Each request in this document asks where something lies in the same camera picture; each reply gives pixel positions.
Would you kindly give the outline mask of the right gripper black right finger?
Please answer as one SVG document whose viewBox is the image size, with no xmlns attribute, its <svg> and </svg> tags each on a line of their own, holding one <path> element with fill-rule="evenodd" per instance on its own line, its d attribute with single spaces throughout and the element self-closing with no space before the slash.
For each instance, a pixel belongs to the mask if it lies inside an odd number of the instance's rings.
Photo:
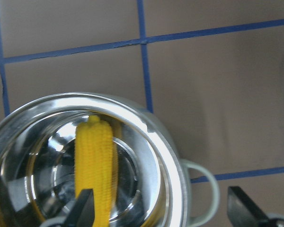
<svg viewBox="0 0 284 227">
<path fill-rule="evenodd" d="M 233 227 L 284 227 L 284 216 L 266 214 L 239 186 L 228 187 L 227 216 Z"/>
</svg>

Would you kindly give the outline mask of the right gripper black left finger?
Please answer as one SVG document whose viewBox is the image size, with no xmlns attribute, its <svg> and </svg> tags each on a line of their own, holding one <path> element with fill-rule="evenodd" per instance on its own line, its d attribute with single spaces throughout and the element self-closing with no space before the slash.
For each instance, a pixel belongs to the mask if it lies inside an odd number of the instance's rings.
<svg viewBox="0 0 284 227">
<path fill-rule="evenodd" d="M 94 194 L 92 189 L 81 190 L 63 227 L 91 227 L 95 220 Z"/>
</svg>

